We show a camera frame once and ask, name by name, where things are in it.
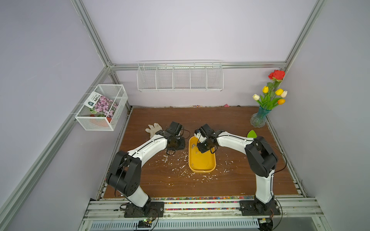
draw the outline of white work glove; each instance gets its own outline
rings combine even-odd
[[[162,127],[157,123],[154,123],[154,126],[150,124],[148,124],[148,126],[150,129],[146,128],[145,131],[150,133],[150,138],[152,138],[157,131],[162,130]]]

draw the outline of yellow tray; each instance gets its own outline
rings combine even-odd
[[[207,151],[201,153],[196,146],[198,138],[193,136],[189,140],[189,167],[195,173],[210,173],[216,168],[216,156]]]

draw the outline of white tulip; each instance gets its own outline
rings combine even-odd
[[[283,91],[283,93],[281,93],[280,97],[281,98],[285,98],[286,97],[286,94],[288,94],[288,91]]]
[[[254,94],[254,95],[253,95],[253,99],[254,99],[255,101],[259,100],[259,95]]]

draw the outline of red rose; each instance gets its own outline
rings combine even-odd
[[[269,75],[269,79],[272,79],[272,77],[274,77],[274,73],[271,72],[271,74]]]
[[[285,72],[284,71],[278,71],[278,70],[275,70],[274,73],[273,73],[273,78],[275,78],[276,80],[283,80],[283,78],[285,77]]]

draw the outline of yellow tulip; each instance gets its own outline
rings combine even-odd
[[[264,86],[263,89],[262,89],[262,92],[263,93],[269,92],[269,87],[268,86]]]
[[[282,105],[283,103],[285,103],[285,99],[279,99],[279,100],[277,101],[277,103],[278,103],[279,105]]]
[[[283,92],[284,92],[284,90],[280,88],[279,90],[275,91],[275,94],[276,95],[281,95],[281,93],[283,93]]]

